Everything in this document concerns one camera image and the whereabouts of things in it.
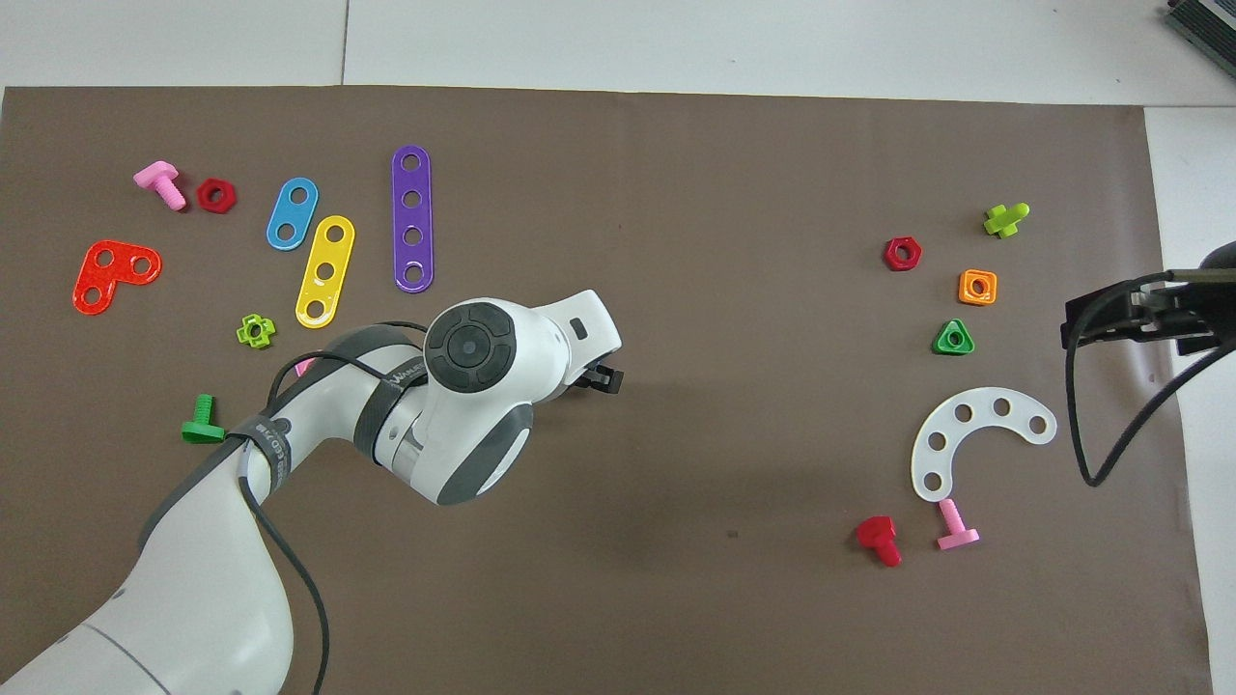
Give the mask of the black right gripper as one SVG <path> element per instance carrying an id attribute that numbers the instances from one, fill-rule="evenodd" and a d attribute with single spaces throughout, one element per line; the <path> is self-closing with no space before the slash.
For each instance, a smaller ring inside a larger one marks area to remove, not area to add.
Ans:
<path id="1" fill-rule="evenodd" d="M 1234 271 L 1162 271 L 1112 286 L 1112 310 L 1104 308 L 1103 343 L 1170 343 L 1177 352 L 1234 348 Z M 1101 291 L 1064 303 L 1062 348 L 1086 333 L 1084 317 Z"/>

